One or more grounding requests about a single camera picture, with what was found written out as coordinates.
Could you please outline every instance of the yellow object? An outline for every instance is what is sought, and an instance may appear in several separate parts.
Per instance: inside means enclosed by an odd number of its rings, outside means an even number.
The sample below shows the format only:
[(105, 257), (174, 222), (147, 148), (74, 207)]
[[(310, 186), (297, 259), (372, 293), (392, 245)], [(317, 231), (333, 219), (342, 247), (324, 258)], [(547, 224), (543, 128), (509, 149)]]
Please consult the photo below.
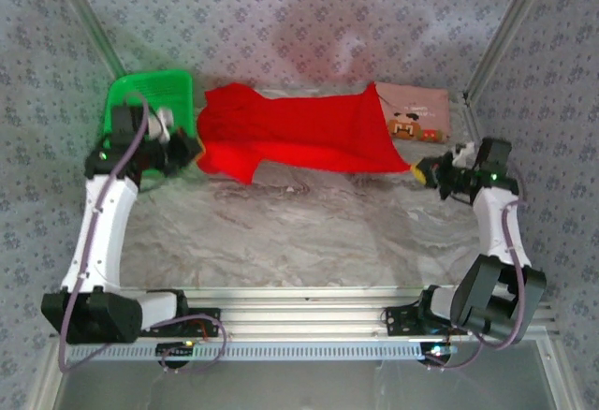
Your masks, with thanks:
[(197, 143), (199, 143), (199, 146), (201, 147), (202, 151), (200, 154), (198, 154), (196, 156), (196, 158), (194, 159), (194, 162), (197, 162), (199, 159), (201, 159), (204, 154), (206, 153), (206, 147), (204, 146), (204, 143), (202, 143), (202, 140), (199, 138), (199, 136), (196, 136), (197, 138)]
[(427, 178), (424, 177), (424, 173), (418, 169), (417, 165), (418, 164), (412, 164), (410, 166), (410, 171), (412, 171), (412, 174), (418, 180), (419, 183), (421, 183), (422, 185), (426, 185)]

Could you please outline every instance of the metal corner post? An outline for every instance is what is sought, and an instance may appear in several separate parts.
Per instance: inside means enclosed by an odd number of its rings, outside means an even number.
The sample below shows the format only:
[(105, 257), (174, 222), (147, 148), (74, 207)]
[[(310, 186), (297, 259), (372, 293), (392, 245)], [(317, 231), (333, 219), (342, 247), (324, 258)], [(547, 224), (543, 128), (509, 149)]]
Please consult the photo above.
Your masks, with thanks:
[(485, 54), (478, 63), (475, 73), (468, 83), (467, 104), (469, 107), (475, 106), (480, 98), (485, 86), (489, 83), (497, 65), (501, 61), (508, 47), (510, 46), (520, 25), (526, 18), (528, 11), (533, 6), (535, 0), (512, 0), (507, 11), (502, 18), (495, 36), (491, 40)]
[(119, 59), (115, 50), (112, 48), (110, 41), (102, 29), (100, 21), (96, 17), (92, 7), (87, 0), (67, 0), (72, 6), (73, 10), (79, 17), (83, 29), (94, 43), (95, 48), (100, 55), (104, 64), (108, 68), (110, 74), (114, 79), (121, 78), (126, 75), (123, 63)]

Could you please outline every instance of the cartoon character print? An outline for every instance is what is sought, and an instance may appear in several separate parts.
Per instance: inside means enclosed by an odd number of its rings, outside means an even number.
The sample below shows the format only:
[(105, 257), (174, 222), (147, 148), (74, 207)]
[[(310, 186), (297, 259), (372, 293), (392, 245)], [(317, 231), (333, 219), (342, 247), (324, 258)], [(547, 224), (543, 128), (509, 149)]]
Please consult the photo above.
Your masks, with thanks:
[(417, 122), (420, 118), (417, 113), (396, 112), (393, 116), (395, 118), (387, 122), (387, 129), (392, 137), (404, 140), (443, 141), (443, 131), (422, 129)]
[(420, 117), (416, 113), (395, 112), (393, 116), (395, 118), (387, 123), (391, 136), (405, 140), (420, 139), (422, 128), (417, 123)]

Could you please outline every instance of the glass panel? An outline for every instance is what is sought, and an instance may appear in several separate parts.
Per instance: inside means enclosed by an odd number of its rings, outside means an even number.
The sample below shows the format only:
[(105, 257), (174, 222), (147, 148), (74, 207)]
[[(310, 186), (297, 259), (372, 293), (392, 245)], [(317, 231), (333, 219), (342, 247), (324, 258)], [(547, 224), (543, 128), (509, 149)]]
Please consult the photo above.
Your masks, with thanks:
[[(472, 344), (464, 344), (467, 356)], [(222, 362), (203, 375), (96, 361), (63, 379), (54, 410), (553, 409), (534, 342), (484, 350), (463, 371), (414, 361)]]

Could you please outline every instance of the red cloth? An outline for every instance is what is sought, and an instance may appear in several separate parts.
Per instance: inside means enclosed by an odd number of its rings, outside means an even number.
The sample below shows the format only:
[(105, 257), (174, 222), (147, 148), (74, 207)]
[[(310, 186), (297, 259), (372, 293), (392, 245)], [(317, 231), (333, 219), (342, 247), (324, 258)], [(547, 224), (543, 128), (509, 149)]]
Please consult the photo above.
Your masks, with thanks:
[(360, 95), (268, 99), (233, 83), (206, 92), (197, 165), (251, 183), (262, 160), (336, 172), (410, 169), (395, 150), (374, 84)]

